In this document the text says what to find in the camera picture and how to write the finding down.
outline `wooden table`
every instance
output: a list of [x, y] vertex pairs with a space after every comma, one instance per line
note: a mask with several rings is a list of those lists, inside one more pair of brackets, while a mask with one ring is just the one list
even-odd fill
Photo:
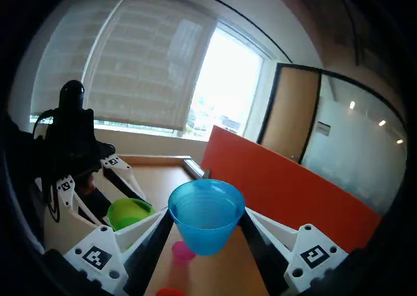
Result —
[[[169, 195], [174, 189], [193, 179], [184, 169], [182, 159], [122, 158], [132, 166], [140, 187], [156, 211], [168, 205]], [[124, 196], [104, 179], [97, 178], [96, 184], [110, 201]], [[145, 292], [146, 296], [155, 296], [164, 287], [178, 288], [187, 296], [268, 295], [239, 227], [219, 253], [197, 256], [188, 267], [173, 263], [171, 248], [181, 240], [174, 224]]]

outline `green plastic cup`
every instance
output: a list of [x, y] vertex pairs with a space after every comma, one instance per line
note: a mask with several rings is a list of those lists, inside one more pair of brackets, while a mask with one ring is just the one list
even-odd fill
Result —
[[147, 202], [137, 199], [120, 199], [108, 208], [107, 218], [113, 230], [126, 228], [155, 213]]

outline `bright sky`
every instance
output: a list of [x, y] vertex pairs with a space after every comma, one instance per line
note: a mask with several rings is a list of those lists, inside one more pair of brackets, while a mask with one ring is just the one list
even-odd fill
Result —
[[192, 100], [214, 106], [217, 115], [246, 122], [263, 58], [235, 37], [217, 28], [211, 38]]

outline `roller shade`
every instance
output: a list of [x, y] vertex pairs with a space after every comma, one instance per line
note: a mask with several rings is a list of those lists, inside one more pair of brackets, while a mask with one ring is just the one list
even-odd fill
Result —
[[59, 91], [81, 80], [85, 62], [103, 23], [120, 0], [80, 0], [52, 33], [42, 55], [32, 93], [31, 114], [58, 106]]
[[[215, 27], [214, 18], [179, 0], [119, 1], [96, 29], [90, 50], [75, 50], [84, 58], [74, 73], [83, 78], [84, 107], [98, 120], [182, 130]], [[48, 72], [42, 65], [37, 77]]]

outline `orange partition panel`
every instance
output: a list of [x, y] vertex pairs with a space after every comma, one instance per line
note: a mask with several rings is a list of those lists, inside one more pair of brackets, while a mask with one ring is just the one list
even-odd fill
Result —
[[364, 247], [381, 219], [333, 183], [216, 126], [202, 168], [239, 189], [247, 207], [294, 229], [311, 223], [347, 252]]

